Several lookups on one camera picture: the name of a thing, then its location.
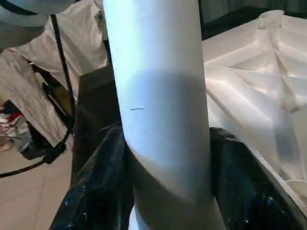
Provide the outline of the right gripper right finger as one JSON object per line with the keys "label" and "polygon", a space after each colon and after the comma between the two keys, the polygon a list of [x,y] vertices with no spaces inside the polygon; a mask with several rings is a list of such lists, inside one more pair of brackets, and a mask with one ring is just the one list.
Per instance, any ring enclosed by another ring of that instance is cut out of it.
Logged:
{"label": "right gripper right finger", "polygon": [[249,148],[210,128],[212,185],[228,230],[301,230],[303,212]]}

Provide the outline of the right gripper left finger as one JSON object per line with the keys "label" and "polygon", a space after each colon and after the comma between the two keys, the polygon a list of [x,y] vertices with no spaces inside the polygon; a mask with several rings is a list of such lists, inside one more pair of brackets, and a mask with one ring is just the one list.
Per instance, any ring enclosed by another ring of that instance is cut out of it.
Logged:
{"label": "right gripper left finger", "polygon": [[77,173],[52,221],[52,230],[126,230],[134,204],[120,126],[112,126]]}

